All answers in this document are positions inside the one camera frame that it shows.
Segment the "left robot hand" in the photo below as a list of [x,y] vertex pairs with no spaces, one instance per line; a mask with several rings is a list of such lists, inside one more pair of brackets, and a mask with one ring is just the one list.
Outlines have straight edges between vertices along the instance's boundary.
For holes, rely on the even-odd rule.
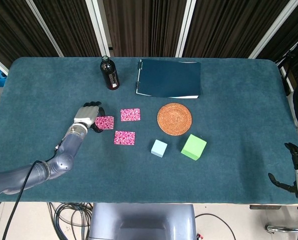
[[88,129],[91,128],[96,133],[101,133],[103,130],[95,123],[98,116],[105,116],[105,111],[100,105],[101,102],[99,101],[86,102],[76,113],[73,123],[83,124]]

